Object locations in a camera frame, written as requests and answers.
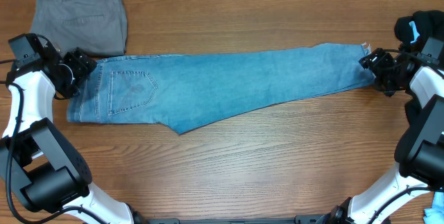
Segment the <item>blue denim jeans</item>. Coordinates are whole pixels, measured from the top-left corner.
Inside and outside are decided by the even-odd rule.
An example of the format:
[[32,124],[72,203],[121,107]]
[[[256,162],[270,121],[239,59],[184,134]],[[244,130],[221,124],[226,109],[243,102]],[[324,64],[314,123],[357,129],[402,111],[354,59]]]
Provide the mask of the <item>blue denim jeans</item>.
[[97,62],[70,122],[161,123],[178,134],[278,103],[373,83],[360,44],[256,53],[125,55]]

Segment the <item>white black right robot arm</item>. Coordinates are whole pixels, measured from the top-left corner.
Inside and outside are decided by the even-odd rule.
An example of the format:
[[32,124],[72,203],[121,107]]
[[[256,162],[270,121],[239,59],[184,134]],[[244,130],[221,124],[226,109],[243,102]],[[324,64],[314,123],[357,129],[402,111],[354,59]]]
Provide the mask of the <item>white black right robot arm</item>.
[[429,37],[419,52],[376,49],[359,63],[385,95],[404,90],[409,127],[395,164],[365,192],[348,198],[318,223],[388,223],[410,200],[443,190],[443,41]]

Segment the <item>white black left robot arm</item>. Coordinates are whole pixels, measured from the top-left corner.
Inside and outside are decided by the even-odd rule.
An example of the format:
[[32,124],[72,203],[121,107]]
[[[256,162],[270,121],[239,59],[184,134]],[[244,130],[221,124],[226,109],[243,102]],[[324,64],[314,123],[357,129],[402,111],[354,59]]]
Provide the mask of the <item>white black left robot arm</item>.
[[78,96],[96,61],[80,49],[60,55],[34,33],[8,43],[15,59],[2,82],[12,103],[1,138],[1,178],[12,215],[27,223],[13,203],[18,199],[30,212],[48,212],[43,223],[63,214],[84,223],[144,223],[139,212],[92,182],[87,162],[53,124],[53,100]]

